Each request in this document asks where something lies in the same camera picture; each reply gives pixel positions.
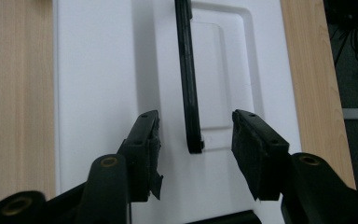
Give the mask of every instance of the black plastic strip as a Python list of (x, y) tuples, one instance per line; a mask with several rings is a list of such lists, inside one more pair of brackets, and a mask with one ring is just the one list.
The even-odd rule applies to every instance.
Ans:
[(190, 153), (201, 153), (204, 148), (204, 142), (200, 131), (199, 103), (194, 72), (190, 4), (189, 0), (175, 0), (187, 146)]
[(188, 224), (261, 224), (253, 211), (244, 211), (222, 217), (214, 217)]
[(72, 223), (70, 222), (71, 215), (75, 218), (76, 213), (71, 211), (77, 208), (80, 203), (86, 183), (83, 183), (65, 193), (51, 199), (46, 206), (46, 223)]
[(232, 113), (232, 152), (254, 198), (276, 201), (280, 197), (289, 144), (254, 113)]
[(158, 173), (158, 111), (143, 113), (132, 126), (117, 154), (126, 158), (131, 202), (147, 202), (150, 191), (159, 199), (162, 176)]

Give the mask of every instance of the wooden table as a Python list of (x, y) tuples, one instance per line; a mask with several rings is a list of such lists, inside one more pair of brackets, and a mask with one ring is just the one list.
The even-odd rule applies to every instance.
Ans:
[[(281, 0), (303, 151), (355, 188), (323, 0)], [(55, 194), (52, 2), (0, 0), (0, 200)]]

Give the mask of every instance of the white plastic base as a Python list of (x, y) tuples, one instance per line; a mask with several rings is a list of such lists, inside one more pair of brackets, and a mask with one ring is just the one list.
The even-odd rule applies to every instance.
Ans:
[(206, 144), (200, 155), (186, 148), (173, 0), (54, 4), (59, 193), (84, 182), (94, 159), (116, 153), (139, 114), (157, 109), (161, 201), (133, 203), (133, 223), (186, 223), (249, 209), (263, 223), (282, 223), (279, 203), (253, 201), (230, 151), (237, 108), (258, 114), (291, 152), (300, 151), (279, 0), (192, 2)]

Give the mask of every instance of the wooden surface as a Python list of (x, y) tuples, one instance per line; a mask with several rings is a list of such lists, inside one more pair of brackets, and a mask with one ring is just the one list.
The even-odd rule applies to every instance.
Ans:
[(323, 0), (281, 0), (304, 152), (355, 188)]
[(0, 200), (54, 195), (51, 4), (0, 0)]

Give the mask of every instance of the brass screw insert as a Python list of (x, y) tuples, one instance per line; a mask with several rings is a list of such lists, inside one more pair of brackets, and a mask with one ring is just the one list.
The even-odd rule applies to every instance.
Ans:
[(32, 204), (32, 198), (20, 196), (9, 202), (3, 209), (2, 214), (7, 217), (17, 215)]
[(311, 156), (301, 156), (300, 160), (308, 165), (320, 165), (321, 163)]
[(103, 167), (111, 167), (118, 163), (118, 160), (115, 157), (108, 157), (101, 161), (101, 166)]

